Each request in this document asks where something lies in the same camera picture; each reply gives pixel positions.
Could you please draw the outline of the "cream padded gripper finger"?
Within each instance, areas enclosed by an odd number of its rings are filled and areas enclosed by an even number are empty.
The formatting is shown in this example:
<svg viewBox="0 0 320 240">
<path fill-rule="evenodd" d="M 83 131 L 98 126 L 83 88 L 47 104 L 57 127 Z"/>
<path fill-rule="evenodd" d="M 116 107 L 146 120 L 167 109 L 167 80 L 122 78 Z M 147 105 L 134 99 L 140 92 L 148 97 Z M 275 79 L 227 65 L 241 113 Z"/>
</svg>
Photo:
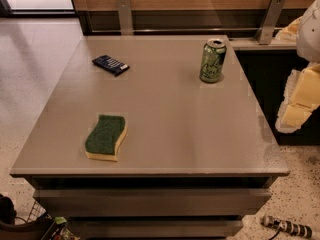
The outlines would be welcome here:
<svg viewBox="0 0 320 240">
<path fill-rule="evenodd" d="M 302 71 L 292 70 L 285 86 L 275 123 L 281 133 L 293 133 L 320 106 L 320 64 L 310 63 Z"/>
</svg>

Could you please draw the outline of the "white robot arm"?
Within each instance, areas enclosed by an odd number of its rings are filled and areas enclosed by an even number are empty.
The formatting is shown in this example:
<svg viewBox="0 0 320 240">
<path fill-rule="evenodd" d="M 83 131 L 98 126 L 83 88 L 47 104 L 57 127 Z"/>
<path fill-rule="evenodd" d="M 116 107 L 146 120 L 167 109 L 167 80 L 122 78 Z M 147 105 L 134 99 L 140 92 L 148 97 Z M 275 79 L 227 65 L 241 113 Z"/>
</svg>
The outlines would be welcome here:
<svg viewBox="0 0 320 240">
<path fill-rule="evenodd" d="M 295 41 L 297 55 L 309 62 L 302 71 L 293 69 L 287 78 L 276 130 L 293 133 L 320 106 L 320 0 L 276 34 L 277 40 Z"/>
</svg>

